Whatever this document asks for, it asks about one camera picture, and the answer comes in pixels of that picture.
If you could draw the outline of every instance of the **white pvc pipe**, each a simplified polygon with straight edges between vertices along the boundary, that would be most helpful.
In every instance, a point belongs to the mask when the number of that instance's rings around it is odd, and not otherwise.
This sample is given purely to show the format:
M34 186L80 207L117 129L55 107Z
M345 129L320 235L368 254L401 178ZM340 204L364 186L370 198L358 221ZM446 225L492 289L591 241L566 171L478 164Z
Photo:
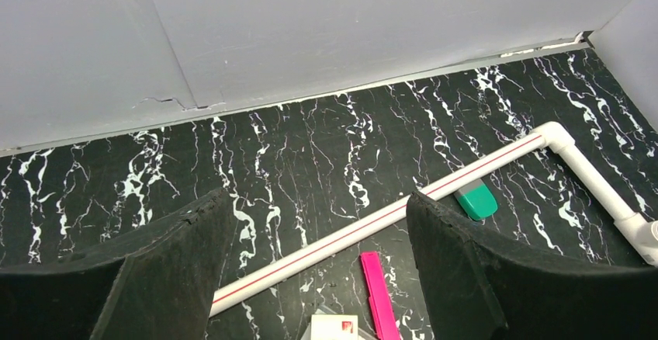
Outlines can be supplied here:
M422 189L422 192L432 199L441 199L543 145L544 140L539 134L529 134L439 179ZM402 220L406 216L405 208L408 199L409 196L405 196L297 252L220 288L215 292L210 317Z
M564 127L555 122L542 124L526 137L439 179L421 191L432 199L441 199L503 165L544 147L550 147L563 157L578 178L613 216L615 225L636 251L649 264L658 265L658 221L647 223L641 214L632 211L578 150L573 138ZM297 252L220 288L215 291L210 317L402 220L406 215L408 199L409 196L405 196Z

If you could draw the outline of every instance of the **gray wall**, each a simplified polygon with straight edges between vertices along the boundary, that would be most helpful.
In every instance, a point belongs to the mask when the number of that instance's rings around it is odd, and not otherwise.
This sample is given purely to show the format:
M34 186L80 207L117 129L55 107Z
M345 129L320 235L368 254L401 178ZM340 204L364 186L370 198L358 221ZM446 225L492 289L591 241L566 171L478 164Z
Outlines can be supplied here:
M316 95L572 37L601 28L629 1L0 0L0 149Z
M632 0L590 40L626 94L658 129L658 0Z

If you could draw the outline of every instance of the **pipe connector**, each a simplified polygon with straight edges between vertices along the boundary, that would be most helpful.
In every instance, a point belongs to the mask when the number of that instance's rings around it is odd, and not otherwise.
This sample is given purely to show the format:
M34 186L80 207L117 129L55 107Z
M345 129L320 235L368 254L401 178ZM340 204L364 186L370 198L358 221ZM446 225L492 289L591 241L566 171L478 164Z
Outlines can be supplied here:
M551 151L559 154L569 146L576 144L576 141L571 137L571 134L564 129L562 124L555 121L549 121L539 127L531 130L530 133L539 134L544 138L544 145L542 148L550 147Z
M642 214L635 213L615 221L615 226L647 264L658 267L658 221L646 222Z

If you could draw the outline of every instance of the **small card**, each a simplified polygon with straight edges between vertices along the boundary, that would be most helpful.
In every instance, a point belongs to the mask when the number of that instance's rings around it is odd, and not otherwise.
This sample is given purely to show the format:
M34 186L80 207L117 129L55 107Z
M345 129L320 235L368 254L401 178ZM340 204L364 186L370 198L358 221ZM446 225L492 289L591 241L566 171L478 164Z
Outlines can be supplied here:
M314 314L310 319L310 339L358 340L358 317Z

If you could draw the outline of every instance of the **pvc pipe elbow joint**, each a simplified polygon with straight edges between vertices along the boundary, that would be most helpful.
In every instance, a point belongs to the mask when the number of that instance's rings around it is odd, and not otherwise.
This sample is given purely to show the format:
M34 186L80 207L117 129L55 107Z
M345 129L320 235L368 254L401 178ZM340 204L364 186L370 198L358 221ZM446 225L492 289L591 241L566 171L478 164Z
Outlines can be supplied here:
M569 146L576 144L576 141L571 137L571 134L564 129L562 124L555 121L549 121L539 127L533 129L530 133L539 134L544 139L544 146L542 148L550 147L551 151L559 154Z

